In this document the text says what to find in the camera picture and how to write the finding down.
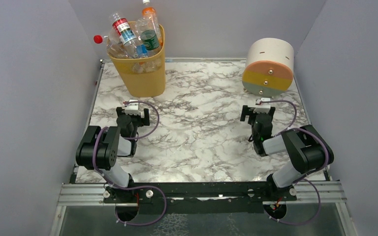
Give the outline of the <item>orange drink bottle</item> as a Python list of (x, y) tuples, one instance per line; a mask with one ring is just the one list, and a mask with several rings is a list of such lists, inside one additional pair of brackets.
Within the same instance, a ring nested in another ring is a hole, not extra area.
[(147, 17), (152, 21), (159, 43), (161, 46), (163, 46), (163, 38), (161, 35), (161, 30), (159, 27), (156, 10), (152, 6), (150, 0), (142, 0), (142, 2), (143, 2), (142, 16)]

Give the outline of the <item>black aluminium base frame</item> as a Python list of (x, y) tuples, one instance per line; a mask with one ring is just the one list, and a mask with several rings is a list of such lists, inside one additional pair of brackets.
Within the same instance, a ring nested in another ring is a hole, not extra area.
[(243, 91), (244, 65), (243, 60), (168, 59), (165, 92), (140, 105), (149, 109), (150, 126), (138, 129), (136, 154), (117, 159), (142, 189), (114, 195), (98, 173), (78, 167), (73, 182), (62, 186), (58, 204), (144, 205), (155, 214), (189, 214), (250, 211), (252, 204), (275, 202), (345, 203), (341, 184), (323, 181), (322, 172), (275, 196), (265, 190), (265, 178), (288, 156), (260, 157), (247, 141), (250, 127), (240, 114), (255, 96)]

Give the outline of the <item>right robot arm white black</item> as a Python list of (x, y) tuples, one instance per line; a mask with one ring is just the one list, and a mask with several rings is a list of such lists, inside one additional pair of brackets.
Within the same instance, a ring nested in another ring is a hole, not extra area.
[(256, 154), (268, 156), (287, 152), (289, 161), (267, 177), (274, 189), (284, 189), (330, 165), (334, 161), (334, 153), (310, 124), (273, 135), (275, 110), (271, 106), (262, 109), (244, 105), (240, 120), (251, 126), (249, 142)]

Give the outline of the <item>clear bottle red blue label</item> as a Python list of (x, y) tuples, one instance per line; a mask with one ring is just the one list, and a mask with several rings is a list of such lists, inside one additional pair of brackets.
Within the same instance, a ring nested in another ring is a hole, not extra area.
[(137, 59), (141, 57), (141, 43), (139, 42), (137, 36), (134, 34), (134, 31), (130, 27), (128, 20), (121, 14), (116, 11), (109, 16), (110, 23), (112, 28), (115, 30), (117, 35), (122, 42), (124, 49), (129, 57), (132, 59)]

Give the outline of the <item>white cylindrical container orange lid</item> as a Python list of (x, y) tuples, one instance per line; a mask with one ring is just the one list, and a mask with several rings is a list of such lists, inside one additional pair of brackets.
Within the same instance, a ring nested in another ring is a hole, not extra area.
[(289, 89), (294, 79), (294, 48), (278, 38), (254, 42), (246, 58), (242, 84), (258, 96), (274, 97)]

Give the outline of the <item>clear bottle red white label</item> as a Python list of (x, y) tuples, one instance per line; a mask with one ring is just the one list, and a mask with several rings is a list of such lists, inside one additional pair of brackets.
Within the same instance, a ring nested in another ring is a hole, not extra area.
[(105, 44), (109, 56), (116, 59), (129, 59), (129, 54), (125, 51), (124, 45), (114, 29), (109, 30), (107, 34), (95, 35), (93, 40), (95, 44)]

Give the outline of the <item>clear bottle bright blue label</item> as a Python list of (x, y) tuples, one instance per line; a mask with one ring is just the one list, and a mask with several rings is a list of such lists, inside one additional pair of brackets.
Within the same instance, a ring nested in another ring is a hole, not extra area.
[(136, 47), (136, 52), (137, 52), (138, 58), (148, 58), (149, 57), (149, 53), (148, 53), (146, 47), (143, 44), (138, 45)]

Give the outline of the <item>clear bottle dark green label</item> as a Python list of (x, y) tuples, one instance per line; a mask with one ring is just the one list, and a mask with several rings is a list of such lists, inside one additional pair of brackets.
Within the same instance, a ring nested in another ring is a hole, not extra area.
[(161, 45), (158, 39), (158, 33), (150, 17), (141, 17), (136, 21), (140, 39), (150, 56), (160, 52)]

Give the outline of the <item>yellow plastic mesh bin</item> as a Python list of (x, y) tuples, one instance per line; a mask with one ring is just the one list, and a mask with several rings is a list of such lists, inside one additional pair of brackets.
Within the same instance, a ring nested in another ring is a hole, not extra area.
[(128, 92), (135, 97), (154, 97), (165, 90), (165, 49), (148, 58), (116, 59), (109, 56)]

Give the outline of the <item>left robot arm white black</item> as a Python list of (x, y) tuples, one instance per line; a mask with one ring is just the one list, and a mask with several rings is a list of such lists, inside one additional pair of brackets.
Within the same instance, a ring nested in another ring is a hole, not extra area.
[(102, 129), (87, 127), (76, 151), (76, 163), (94, 170), (110, 185), (128, 188), (132, 177), (117, 164), (118, 157), (133, 157), (136, 153), (138, 128), (150, 125), (149, 110), (117, 107), (116, 125)]

